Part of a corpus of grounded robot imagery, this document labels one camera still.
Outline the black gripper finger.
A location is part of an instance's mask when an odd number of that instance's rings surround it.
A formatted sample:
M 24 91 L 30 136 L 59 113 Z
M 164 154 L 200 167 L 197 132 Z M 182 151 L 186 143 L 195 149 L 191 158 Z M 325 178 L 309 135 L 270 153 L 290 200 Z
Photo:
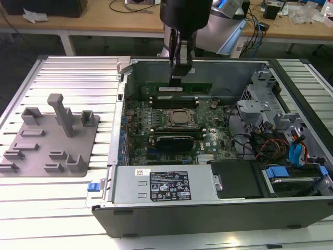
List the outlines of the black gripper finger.
M 186 76 L 193 66 L 192 36 L 184 36 L 183 33 L 171 28 L 169 41 L 169 59 L 171 63 L 171 78 Z

